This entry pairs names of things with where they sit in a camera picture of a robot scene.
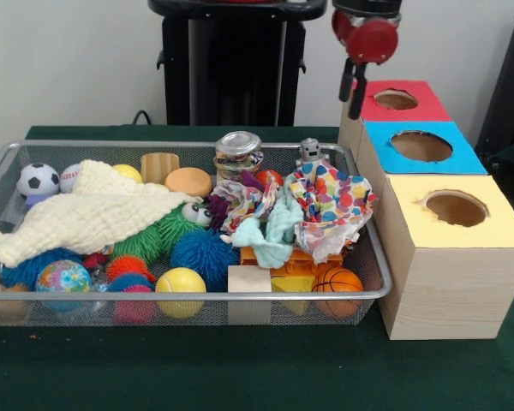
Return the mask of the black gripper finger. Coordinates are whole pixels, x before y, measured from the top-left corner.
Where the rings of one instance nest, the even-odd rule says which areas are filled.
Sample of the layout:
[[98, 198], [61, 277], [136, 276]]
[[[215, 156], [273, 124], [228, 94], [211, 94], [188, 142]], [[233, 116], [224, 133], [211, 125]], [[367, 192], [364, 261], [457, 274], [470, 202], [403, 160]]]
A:
[[341, 77], [338, 98], [341, 102], [348, 102], [353, 90], [355, 80], [355, 64], [350, 57], [347, 57]]
[[357, 120], [362, 111], [362, 105], [366, 94], [368, 81], [365, 77], [367, 63], [356, 65], [355, 80], [356, 86], [354, 87], [351, 95], [350, 106], [348, 110], [348, 117], [352, 120]]

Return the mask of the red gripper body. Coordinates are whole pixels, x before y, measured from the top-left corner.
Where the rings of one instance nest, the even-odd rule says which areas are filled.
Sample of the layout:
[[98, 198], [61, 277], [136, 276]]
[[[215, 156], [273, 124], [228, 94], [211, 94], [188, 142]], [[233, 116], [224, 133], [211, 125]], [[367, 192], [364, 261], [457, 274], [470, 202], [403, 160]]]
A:
[[332, 30], [354, 65], [388, 61], [397, 49], [398, 26], [399, 15], [366, 17], [336, 9], [332, 17]]

